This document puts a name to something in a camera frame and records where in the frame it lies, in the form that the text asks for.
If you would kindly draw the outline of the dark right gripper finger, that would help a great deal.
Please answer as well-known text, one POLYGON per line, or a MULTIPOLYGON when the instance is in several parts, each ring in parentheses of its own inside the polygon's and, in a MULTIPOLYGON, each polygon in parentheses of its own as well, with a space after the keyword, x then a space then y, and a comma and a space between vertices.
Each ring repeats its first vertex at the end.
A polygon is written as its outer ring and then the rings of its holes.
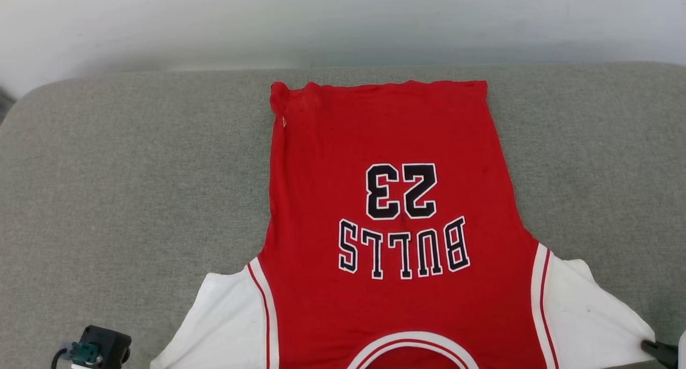
POLYGON ((678 345, 642 340, 641 350, 656 359, 665 368, 679 368, 678 345))

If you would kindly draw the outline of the red and white basketball jersey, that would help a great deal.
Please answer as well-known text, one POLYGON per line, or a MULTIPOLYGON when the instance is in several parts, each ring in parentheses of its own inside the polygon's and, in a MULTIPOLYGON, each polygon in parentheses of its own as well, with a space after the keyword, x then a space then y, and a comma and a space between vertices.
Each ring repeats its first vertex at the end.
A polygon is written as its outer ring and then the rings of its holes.
POLYGON ((652 328, 519 216, 485 81, 271 88, 262 251, 151 369, 599 369, 652 328))

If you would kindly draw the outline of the grey fabric sofa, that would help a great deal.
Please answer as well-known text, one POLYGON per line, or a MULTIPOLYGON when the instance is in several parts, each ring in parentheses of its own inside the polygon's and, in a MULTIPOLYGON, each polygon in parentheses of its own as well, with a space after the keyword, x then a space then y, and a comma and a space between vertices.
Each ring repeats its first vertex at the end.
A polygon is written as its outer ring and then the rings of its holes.
POLYGON ((488 82, 525 227, 637 311, 686 330, 686 66, 124 73, 29 92, 0 123, 0 369, 50 369, 88 325, 149 369, 204 276, 264 243, 275 81, 488 82))

